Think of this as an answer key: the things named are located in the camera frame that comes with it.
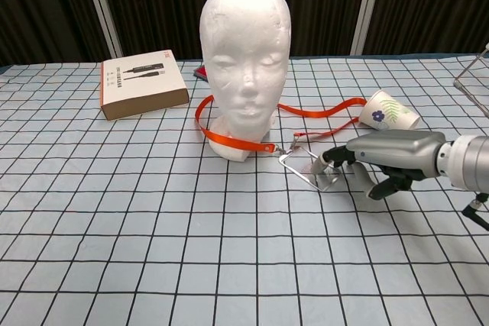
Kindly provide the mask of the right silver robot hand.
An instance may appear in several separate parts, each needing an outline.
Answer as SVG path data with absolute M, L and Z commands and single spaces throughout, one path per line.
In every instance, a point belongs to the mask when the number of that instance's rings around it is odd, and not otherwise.
M 347 163 L 366 196 L 381 200 L 410 190 L 414 181 L 441 176 L 438 159 L 445 144 L 445 135 L 439 132 L 375 131 L 321 153 L 311 173 L 323 173 L 329 165 L 337 168 Z

